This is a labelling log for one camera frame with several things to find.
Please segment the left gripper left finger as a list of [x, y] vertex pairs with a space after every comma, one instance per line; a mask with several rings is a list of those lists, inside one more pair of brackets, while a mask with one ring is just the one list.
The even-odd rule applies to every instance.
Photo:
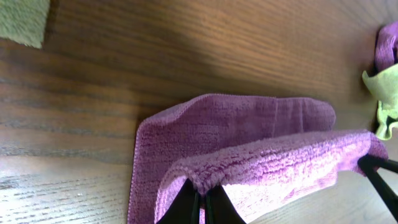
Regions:
[[201, 195], [187, 179], [157, 224], [199, 224]]

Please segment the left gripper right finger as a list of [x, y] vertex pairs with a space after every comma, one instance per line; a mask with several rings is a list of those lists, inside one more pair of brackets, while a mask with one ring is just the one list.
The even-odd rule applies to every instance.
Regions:
[[205, 223], [246, 224], [221, 185], [213, 187], [205, 195]]

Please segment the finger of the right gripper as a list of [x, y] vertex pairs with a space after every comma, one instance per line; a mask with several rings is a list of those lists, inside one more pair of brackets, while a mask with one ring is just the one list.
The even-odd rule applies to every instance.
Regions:
[[358, 166], [365, 173], [370, 183], [372, 183], [392, 216], [397, 220], [397, 194], [376, 171], [377, 167], [381, 167], [385, 170], [397, 173], [397, 161], [366, 154], [358, 160]]

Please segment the purple microfiber cloth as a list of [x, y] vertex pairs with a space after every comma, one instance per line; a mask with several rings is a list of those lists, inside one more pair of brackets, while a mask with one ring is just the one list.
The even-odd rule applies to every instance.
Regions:
[[220, 185], [245, 222], [359, 172], [385, 145], [365, 129], [335, 131], [335, 111], [311, 98], [207, 94], [138, 127], [127, 221], [155, 223], [191, 180]]

